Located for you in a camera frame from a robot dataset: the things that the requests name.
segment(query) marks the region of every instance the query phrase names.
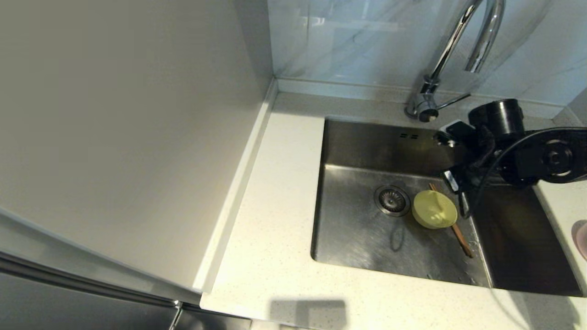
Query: bowl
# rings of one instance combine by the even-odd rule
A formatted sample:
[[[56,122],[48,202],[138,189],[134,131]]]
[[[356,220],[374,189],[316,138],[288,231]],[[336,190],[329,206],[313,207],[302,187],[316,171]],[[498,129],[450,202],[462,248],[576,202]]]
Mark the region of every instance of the bowl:
[[[457,222],[457,207],[450,198],[433,190],[424,190],[414,197],[411,213],[428,229],[450,227]]]

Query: marble backsplash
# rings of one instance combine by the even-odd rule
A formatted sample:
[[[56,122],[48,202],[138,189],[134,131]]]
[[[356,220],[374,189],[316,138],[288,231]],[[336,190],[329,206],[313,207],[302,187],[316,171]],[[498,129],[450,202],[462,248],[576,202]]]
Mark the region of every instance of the marble backsplash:
[[[466,0],[268,0],[275,75],[412,87]],[[566,105],[587,86],[587,1],[509,0],[480,73],[463,71],[483,20],[472,18],[440,90]]]

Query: sink basin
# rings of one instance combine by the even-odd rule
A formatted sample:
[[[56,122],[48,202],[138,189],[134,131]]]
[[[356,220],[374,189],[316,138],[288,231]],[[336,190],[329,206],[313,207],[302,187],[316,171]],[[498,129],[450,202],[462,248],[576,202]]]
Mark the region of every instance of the sink basin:
[[[458,207],[439,174],[464,150],[438,146],[434,130],[327,120],[312,238],[318,262],[431,280],[582,297],[531,187],[494,184],[469,219],[431,230],[413,218],[414,196],[434,183]]]

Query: speckled quartz countertop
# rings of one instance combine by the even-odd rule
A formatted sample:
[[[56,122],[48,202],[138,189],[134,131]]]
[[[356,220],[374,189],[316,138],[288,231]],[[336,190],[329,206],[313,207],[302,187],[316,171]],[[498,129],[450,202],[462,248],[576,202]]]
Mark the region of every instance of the speckled quartz countertop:
[[[488,289],[341,267],[310,256],[326,116],[418,126],[398,103],[280,93],[214,288],[201,307],[318,329],[586,329],[587,299]],[[466,108],[447,109],[439,128]],[[553,126],[527,117],[527,129]],[[587,181],[539,194],[585,282],[571,227],[587,218]]]

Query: faucet handle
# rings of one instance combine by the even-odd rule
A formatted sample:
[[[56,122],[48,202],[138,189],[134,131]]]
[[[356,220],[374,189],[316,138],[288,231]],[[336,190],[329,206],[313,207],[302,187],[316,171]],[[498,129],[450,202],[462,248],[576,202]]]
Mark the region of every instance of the faucet handle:
[[[464,99],[468,98],[469,96],[471,96],[471,93],[465,93],[463,95],[459,95],[459,96],[455,97],[454,99],[450,99],[450,100],[446,101],[445,103],[437,106],[436,107],[436,110],[440,110],[440,109],[442,109],[444,107],[447,107],[449,105],[452,105],[454,103],[457,103],[458,101],[464,100]]]

